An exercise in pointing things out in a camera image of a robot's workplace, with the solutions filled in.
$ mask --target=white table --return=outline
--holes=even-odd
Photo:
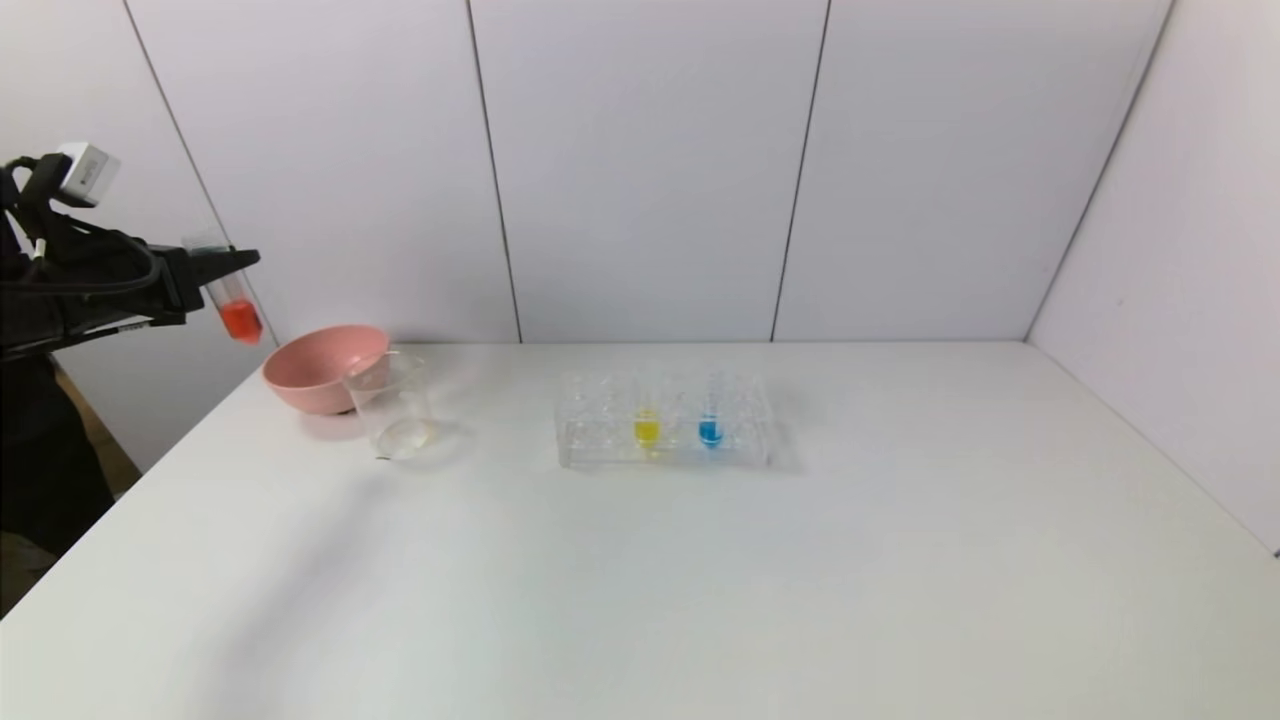
[[[0,623],[4,720],[1280,716],[1280,562],[1030,347],[415,351],[406,465],[246,380]],[[763,372],[780,465],[561,469],[556,378],[644,363]]]

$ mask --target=pink bowl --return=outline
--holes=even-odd
[[[370,325],[334,325],[287,343],[262,365],[262,378],[280,400],[312,415],[335,415],[356,406],[342,374],[356,360],[387,352],[390,338]]]

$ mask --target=red liquid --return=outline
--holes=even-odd
[[[257,319],[257,309],[252,302],[232,300],[218,311],[223,315],[228,334],[246,345],[257,345],[262,337],[262,323]]]

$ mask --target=blue liquid test tube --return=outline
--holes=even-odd
[[[719,373],[712,373],[707,382],[707,400],[703,405],[703,419],[698,423],[698,439],[708,448],[718,447],[724,439],[724,428],[721,424],[721,395],[724,391],[724,379]]]

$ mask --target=white wall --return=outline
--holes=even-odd
[[[1280,3],[1176,3],[1030,342],[1280,548]]]
[[[833,0],[777,340],[1021,340],[1167,0]]]
[[[120,3],[0,0],[0,102],[5,161],[81,140],[120,158],[102,205],[77,217],[157,245],[214,224]],[[274,347],[269,336],[259,347],[230,340],[207,309],[188,323],[56,354],[142,470]]]
[[[768,340],[826,0],[471,6],[525,340]]]
[[[279,340],[517,340],[463,0],[129,0]]]

